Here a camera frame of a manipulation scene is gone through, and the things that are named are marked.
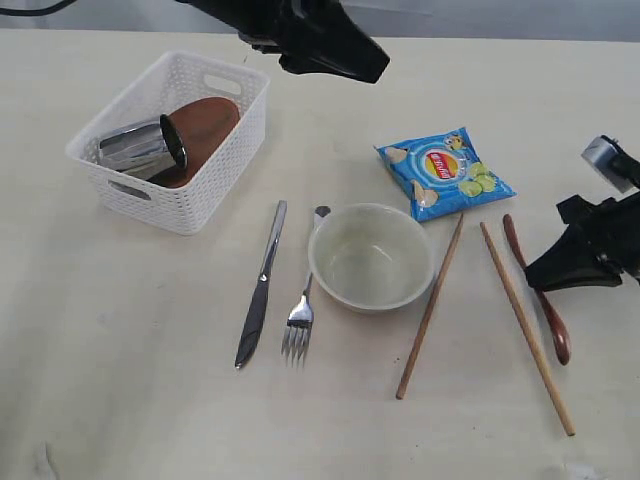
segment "metal cup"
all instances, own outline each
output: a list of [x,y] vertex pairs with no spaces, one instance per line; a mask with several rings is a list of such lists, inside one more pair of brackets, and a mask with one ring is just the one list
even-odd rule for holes
[[167,115],[106,133],[98,154],[99,165],[141,180],[174,170],[181,174],[187,168],[187,151]]

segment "wooden chopstick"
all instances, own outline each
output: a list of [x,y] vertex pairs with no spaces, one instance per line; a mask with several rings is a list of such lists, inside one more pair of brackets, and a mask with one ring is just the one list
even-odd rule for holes
[[489,248],[489,253],[491,253],[493,263],[495,264],[496,270],[498,270],[498,274],[500,275],[500,279],[502,280],[504,290],[509,297],[509,302],[511,302],[511,306],[513,307],[513,311],[516,314],[518,323],[520,323],[520,328],[522,328],[524,338],[527,340],[527,344],[529,345],[529,349],[531,350],[533,359],[535,360],[538,371],[542,376],[544,386],[547,388],[547,392],[549,392],[549,396],[551,397],[553,406],[558,413],[558,417],[560,417],[560,422],[562,422],[564,431],[568,436],[572,437],[576,434],[576,429],[573,426],[573,422],[571,422],[571,419],[569,418],[569,413],[567,412],[567,408],[565,407],[564,402],[560,398],[560,393],[553,383],[551,372],[549,371],[549,365],[547,365],[547,362],[542,355],[542,350],[540,349],[540,346],[538,345],[538,342],[534,337],[533,332],[531,331],[531,327],[529,326],[527,317],[524,314],[522,305],[518,300],[515,290],[513,289],[513,285],[511,284],[511,280],[509,279],[509,275],[502,265],[500,256],[498,255],[496,247],[491,240],[491,235],[489,235],[489,231],[487,230],[487,226],[484,224],[484,222],[480,223],[480,228],[482,229],[482,234],[484,235],[485,242],[487,243],[487,247]]
[[442,289],[444,278],[447,275],[447,270],[449,270],[449,265],[451,265],[453,254],[456,251],[456,246],[458,245],[458,240],[460,239],[460,232],[462,231],[463,223],[464,214],[460,214],[460,219],[458,220],[456,229],[454,230],[451,241],[449,242],[449,248],[447,249],[447,253],[444,256],[444,260],[442,261],[442,266],[440,267],[438,278],[436,278],[436,282],[433,285],[433,290],[431,291],[429,302],[427,303],[422,321],[420,322],[418,333],[416,334],[416,338],[413,341],[413,348],[411,348],[411,353],[409,354],[409,358],[407,359],[407,364],[404,367],[404,372],[402,373],[402,378],[400,379],[400,384],[398,385],[398,390],[396,391],[396,398],[398,400],[402,400],[404,398],[404,394],[407,391],[407,385],[409,385],[409,380],[411,379],[411,374],[413,373],[413,367],[416,364],[418,354],[420,353],[420,347],[422,346],[422,341],[424,340],[424,336],[427,333],[427,326],[429,325],[429,321],[431,320],[431,316],[433,315],[433,310],[435,309],[438,295],[440,294],[440,290]]

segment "blue snack bag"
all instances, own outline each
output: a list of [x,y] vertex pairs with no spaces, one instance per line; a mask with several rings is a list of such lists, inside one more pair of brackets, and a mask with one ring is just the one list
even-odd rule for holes
[[376,150],[419,222],[516,195],[480,161],[464,127]]

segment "knife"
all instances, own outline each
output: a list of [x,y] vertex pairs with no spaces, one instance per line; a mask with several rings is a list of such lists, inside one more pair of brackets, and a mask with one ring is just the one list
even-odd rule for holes
[[273,260],[276,258],[276,250],[278,249],[280,233],[282,232],[286,213],[287,202],[280,200],[278,202],[276,216],[273,219],[267,250],[264,252],[264,260],[262,261],[262,268],[258,275],[258,283],[256,289],[253,291],[251,305],[249,305],[249,312],[247,312],[247,319],[244,321],[244,328],[240,336],[240,344],[238,345],[238,353],[236,354],[237,369],[247,364],[253,352],[256,351],[258,340],[260,340],[260,333],[262,333],[262,325],[264,325],[264,315],[267,311],[267,301],[269,298],[271,267],[273,266]]

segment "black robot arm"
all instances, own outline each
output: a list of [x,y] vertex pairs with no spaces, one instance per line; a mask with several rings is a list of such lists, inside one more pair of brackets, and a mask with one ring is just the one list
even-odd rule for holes
[[389,56],[338,0],[177,0],[238,30],[262,53],[281,54],[288,72],[329,73],[375,83]]

